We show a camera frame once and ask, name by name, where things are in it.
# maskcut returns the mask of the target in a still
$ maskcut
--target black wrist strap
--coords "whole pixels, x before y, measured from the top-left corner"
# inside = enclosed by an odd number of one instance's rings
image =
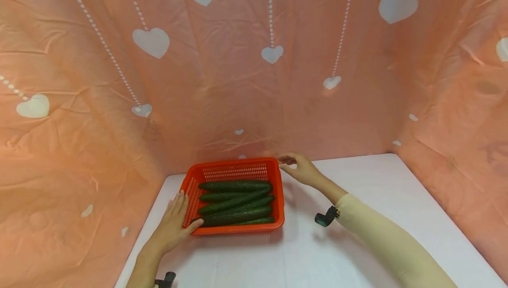
[[[315,218],[314,218],[314,221],[321,225],[322,227],[327,227],[328,225],[330,225],[334,219],[339,219],[340,217],[340,212],[337,210],[337,208],[335,208],[334,206],[331,206],[328,211],[326,211],[326,214],[321,214],[321,213],[318,213],[316,214]]]
[[[176,274],[172,271],[166,273],[166,277],[163,281],[160,279],[156,279],[156,284],[159,288],[171,288],[173,286],[173,282],[175,281]]]

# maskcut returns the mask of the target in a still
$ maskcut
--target basket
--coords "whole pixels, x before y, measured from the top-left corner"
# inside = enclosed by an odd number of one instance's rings
[[[206,203],[199,201],[200,195],[205,191],[198,188],[198,185],[204,182],[212,181],[231,181],[258,179],[270,181],[273,185],[273,195],[275,200],[272,202],[274,223],[257,225],[235,225],[222,226],[214,228],[198,228],[192,235],[215,235],[232,234],[245,232],[269,232],[280,228],[284,224],[284,194],[283,184],[280,177],[278,161],[275,158],[255,158],[237,161],[212,162],[209,164],[199,164],[191,167],[180,190],[184,190],[189,198],[189,207],[183,227],[189,226],[194,218],[199,217],[198,209],[204,207]]]

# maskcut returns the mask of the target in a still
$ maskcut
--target cucumber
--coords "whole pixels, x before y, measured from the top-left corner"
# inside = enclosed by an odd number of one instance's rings
[[[267,217],[272,213],[272,207],[262,206],[258,208],[245,209],[235,212],[220,212],[201,217],[204,221],[202,228],[230,225],[235,223],[252,221],[254,219]]]
[[[230,225],[254,225],[254,224],[268,224],[268,223],[275,223],[275,218],[262,217],[262,218],[253,219],[251,221],[234,223],[234,224],[230,224]]]
[[[235,206],[234,208],[230,208],[230,209],[224,211],[224,213],[270,205],[270,203],[273,202],[274,200],[275,200],[275,196],[270,194],[270,195],[267,195],[266,197],[260,198],[259,200],[255,200],[253,202],[248,202],[248,203],[245,203],[245,204],[242,204],[239,206]]]
[[[270,191],[271,191],[270,188],[265,187],[261,191],[251,192],[238,198],[232,198],[231,200],[222,201],[214,204],[208,204],[198,209],[198,214],[203,216],[217,213],[220,211],[225,211],[235,206],[239,206],[241,204],[257,200],[258,198],[262,198],[264,195],[270,193]]]
[[[215,192],[250,192],[270,187],[273,188],[269,181],[262,180],[237,180],[237,181],[217,181],[205,182],[198,185],[201,190]]]
[[[215,203],[246,195],[245,192],[211,192],[199,197],[201,202]]]

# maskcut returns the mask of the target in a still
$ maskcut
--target beige sleeve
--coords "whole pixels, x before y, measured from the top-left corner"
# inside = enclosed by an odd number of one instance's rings
[[[347,194],[335,205],[339,223],[356,234],[404,288],[456,288],[444,270],[408,232]]]

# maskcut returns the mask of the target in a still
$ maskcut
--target pink fabric backdrop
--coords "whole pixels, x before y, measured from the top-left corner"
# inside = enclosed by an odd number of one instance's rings
[[[0,287],[112,287],[167,174],[396,152],[508,281],[505,0],[0,0]]]

